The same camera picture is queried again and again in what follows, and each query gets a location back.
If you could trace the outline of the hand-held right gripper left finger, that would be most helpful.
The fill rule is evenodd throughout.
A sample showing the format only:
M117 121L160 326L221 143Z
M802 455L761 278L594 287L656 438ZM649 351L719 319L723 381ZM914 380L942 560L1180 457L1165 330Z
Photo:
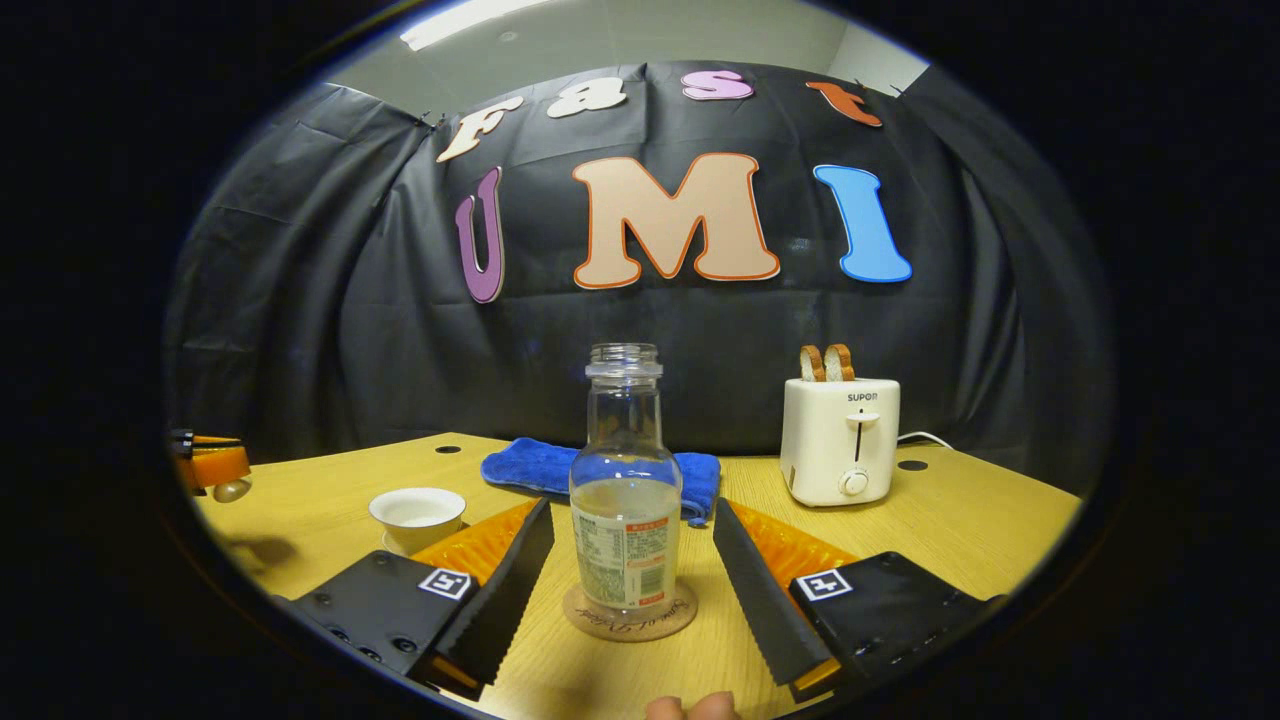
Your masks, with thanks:
M375 550L285 609L393 673L477 700L495 682L553 542L549 501L529 501L413 559Z

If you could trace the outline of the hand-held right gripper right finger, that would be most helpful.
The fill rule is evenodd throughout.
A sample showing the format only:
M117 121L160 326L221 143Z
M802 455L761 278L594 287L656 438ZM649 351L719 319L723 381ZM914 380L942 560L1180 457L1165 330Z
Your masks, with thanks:
M888 551L868 559L727 498L713 541L776 684L795 701L902 675L973 624L979 600Z

